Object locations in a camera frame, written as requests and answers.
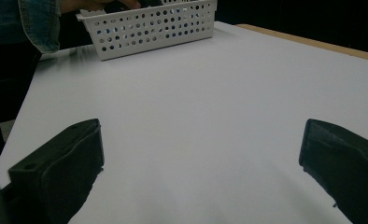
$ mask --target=person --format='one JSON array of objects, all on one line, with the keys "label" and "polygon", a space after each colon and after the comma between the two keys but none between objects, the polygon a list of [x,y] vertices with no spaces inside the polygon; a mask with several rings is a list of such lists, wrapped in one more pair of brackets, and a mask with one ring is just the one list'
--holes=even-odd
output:
[{"label": "person", "polygon": [[[114,0],[0,0],[0,45],[26,40],[41,53],[59,49],[59,17],[80,9],[100,10]],[[137,0],[120,0],[130,9]]]},{"label": "person", "polygon": [[[99,10],[114,0],[0,0],[0,123],[17,117],[43,53],[60,49],[60,18]],[[129,9],[137,0],[119,0]],[[0,129],[0,154],[5,139]]]}]

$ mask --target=plastic basket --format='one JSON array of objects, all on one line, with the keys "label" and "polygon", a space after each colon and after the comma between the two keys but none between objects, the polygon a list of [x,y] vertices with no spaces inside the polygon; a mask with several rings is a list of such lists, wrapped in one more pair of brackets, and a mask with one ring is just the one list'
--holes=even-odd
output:
[{"label": "plastic basket", "polygon": [[213,36],[217,0],[163,0],[163,6],[106,14],[81,10],[101,61]]}]

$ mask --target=hand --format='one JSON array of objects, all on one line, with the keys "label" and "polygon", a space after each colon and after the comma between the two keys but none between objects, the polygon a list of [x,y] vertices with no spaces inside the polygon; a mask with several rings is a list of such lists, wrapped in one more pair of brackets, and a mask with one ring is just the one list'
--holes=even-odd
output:
[{"label": "hand", "polygon": [[[61,0],[61,13],[85,9],[96,11],[103,9],[108,3],[116,0]],[[119,0],[130,9],[141,8],[137,0]]]}]

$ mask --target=table surface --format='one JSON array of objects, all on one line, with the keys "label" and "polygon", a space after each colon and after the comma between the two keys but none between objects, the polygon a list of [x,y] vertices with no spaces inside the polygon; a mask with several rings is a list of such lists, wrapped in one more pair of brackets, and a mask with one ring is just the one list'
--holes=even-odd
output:
[{"label": "table surface", "polygon": [[93,46],[46,55],[0,187],[9,167],[95,118],[105,170],[70,223],[350,223],[298,158],[308,119],[368,139],[368,60],[222,22],[213,38],[104,62]]}]

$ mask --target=denim sleeve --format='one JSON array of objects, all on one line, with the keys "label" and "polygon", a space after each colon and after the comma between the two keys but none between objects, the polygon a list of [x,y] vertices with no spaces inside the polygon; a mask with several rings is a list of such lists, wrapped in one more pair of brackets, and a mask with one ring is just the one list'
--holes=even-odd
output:
[{"label": "denim sleeve", "polygon": [[19,0],[24,32],[43,53],[59,49],[59,0]]},{"label": "denim sleeve", "polygon": [[59,0],[0,0],[0,44],[30,40],[42,53],[59,49]]}]

